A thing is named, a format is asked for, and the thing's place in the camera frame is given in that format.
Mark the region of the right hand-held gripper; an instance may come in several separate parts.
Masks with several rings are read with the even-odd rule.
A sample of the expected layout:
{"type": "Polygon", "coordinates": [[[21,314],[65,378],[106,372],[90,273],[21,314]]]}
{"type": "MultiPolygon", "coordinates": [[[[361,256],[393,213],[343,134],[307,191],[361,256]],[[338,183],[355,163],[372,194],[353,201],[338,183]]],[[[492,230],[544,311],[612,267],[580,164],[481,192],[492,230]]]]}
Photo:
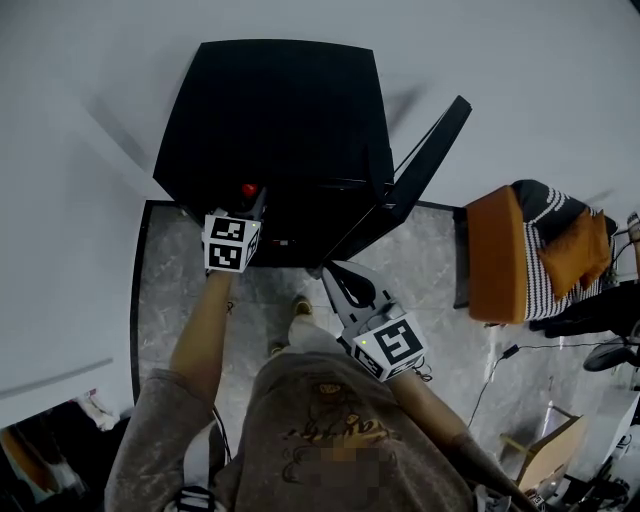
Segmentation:
{"type": "Polygon", "coordinates": [[[413,368],[426,351],[415,315],[406,310],[383,276],[348,261],[306,268],[323,281],[343,330],[337,338],[345,351],[378,381],[413,368]]]}

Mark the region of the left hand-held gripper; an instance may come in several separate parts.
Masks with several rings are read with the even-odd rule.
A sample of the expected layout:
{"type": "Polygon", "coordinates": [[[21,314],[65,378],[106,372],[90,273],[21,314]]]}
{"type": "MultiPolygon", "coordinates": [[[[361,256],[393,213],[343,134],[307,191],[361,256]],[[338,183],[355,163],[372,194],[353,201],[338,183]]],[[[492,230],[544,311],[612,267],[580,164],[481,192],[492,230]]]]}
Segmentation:
{"type": "Polygon", "coordinates": [[[226,212],[205,216],[202,231],[206,272],[242,273],[257,251],[265,211],[267,189],[256,195],[249,218],[230,217],[226,212]]]}

